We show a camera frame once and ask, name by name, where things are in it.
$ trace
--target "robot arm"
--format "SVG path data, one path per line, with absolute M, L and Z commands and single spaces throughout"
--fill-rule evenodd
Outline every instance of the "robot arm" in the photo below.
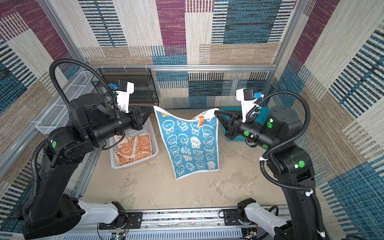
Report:
M 234 139 L 238 135 L 245 138 L 250 147 L 260 146 L 264 149 L 272 149 L 281 145 L 269 157 L 260 158 L 261 166 L 264 161 L 272 171 L 277 182 L 282 187 L 292 217 L 292 223 L 278 221 L 276 216 L 260 208 L 253 199 L 247 199 L 238 204 L 239 222 L 255 222 L 265 229 L 275 239 L 318 239 L 325 237 L 322 228 L 321 210 L 319 212 L 317 198 L 312 198 L 315 189 L 314 169 L 310 156 L 306 151 L 294 144 L 293 141 L 280 144 L 286 139 L 296 136 L 302 128 L 302 122 L 297 113 L 291 108 L 274 106 L 264 124 L 252 121 L 253 111 L 260 109 L 256 104 L 257 93 L 255 88 L 237 90 L 237 94 L 244 96 L 238 99 L 242 101 L 241 111 L 215 111 L 215 115 L 225 128 L 225 136 Z M 300 189 L 311 189 L 308 192 Z
M 93 71 L 89 66 L 75 60 L 57 60 L 57 63 L 70 62 Z M 53 67 L 52 82 L 55 85 Z M 133 84 L 129 83 L 129 92 Z M 141 108 L 128 110 L 126 96 L 114 99 L 114 110 L 109 110 L 106 99 L 98 93 L 81 95 L 68 102 L 60 86 L 58 92 L 67 105 L 70 120 L 66 127 L 53 130 L 34 152 L 32 158 L 33 190 L 27 202 L 18 206 L 18 219 L 24 221 L 22 232 L 25 239 L 34 239 L 62 234 L 77 224 L 107 223 L 120 228 L 127 224 L 127 214 L 118 202 L 109 204 L 88 204 L 64 194 L 65 188 L 84 155 L 101 147 L 105 140 L 114 135 L 124 135 L 130 128 L 141 130 L 153 108 L 143 112 Z M 40 170 L 37 168 L 37 155 L 41 149 L 44 155 Z

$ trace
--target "patterned wall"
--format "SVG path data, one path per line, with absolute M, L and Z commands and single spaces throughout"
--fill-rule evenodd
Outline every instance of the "patterned wall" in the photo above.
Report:
M 90 64 L 273 64 L 296 0 L 51 0 Z M 160 107 L 238 106 L 264 73 L 157 72 Z
M 48 68 L 71 54 L 37 0 L 0 0 L 0 155 L 56 94 Z M 56 70 L 64 85 L 78 68 Z
M 270 89 L 308 101 L 297 143 L 316 171 L 324 224 L 333 239 L 384 239 L 384 1 L 310 0 Z M 298 101 L 277 96 L 303 117 Z

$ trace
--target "wire mesh basket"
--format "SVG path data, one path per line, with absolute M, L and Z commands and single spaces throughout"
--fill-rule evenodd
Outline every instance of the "wire mesh basket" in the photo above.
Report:
M 146 68 L 99 68 L 97 72 L 104 77 L 107 84 L 114 83 L 115 80 L 131 82 L 135 85 L 134 92 L 129 95 L 129 106 L 153 106 L 159 105 L 155 84 L 150 69 Z M 107 90 L 92 78 L 92 84 L 96 90 L 103 94 L 109 105 L 111 105 L 111 96 Z
M 221 110 L 227 110 L 227 111 L 241 111 L 241 107 L 224 107 L 224 108 L 221 108 Z M 265 120 L 266 118 L 268 117 L 268 114 L 269 114 L 269 108 L 266 108 L 266 107 L 262 107 L 260 109 L 260 113 L 259 115 L 257 116 L 257 118 L 255 119 L 255 122 L 259 122 L 261 124 L 264 124 L 265 123 Z M 229 120 L 229 116 L 227 115 L 223 115 L 227 120 Z M 235 137 L 233 140 L 229 139 L 226 137 L 226 140 L 227 141 L 245 141 L 245 138 L 243 138 L 242 136 L 237 136 Z
M 69 101 L 92 91 L 94 87 L 91 83 L 91 76 L 93 76 L 93 74 L 89 71 L 77 73 L 75 80 L 64 91 Z M 68 109 L 62 98 L 59 98 L 42 117 L 41 121 L 36 125 L 36 128 L 43 134 L 49 134 L 58 127 L 65 127 L 68 119 Z

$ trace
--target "towel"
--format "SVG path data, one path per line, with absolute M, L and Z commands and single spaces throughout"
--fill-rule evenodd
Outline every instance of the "towel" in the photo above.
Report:
M 197 172 L 219 170 L 215 109 L 192 120 L 178 118 L 154 106 L 161 137 L 168 150 L 176 179 Z

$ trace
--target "mounting plate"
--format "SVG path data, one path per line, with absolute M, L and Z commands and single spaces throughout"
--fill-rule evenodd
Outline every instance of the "mounting plate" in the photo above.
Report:
M 131 220 L 131 228 L 130 229 L 139 229 L 142 222 L 142 216 L 143 212 L 127 212 L 128 219 Z M 105 224 L 100 223 L 99 224 L 99 230 L 110 230 L 110 229 L 116 229 L 113 224 Z

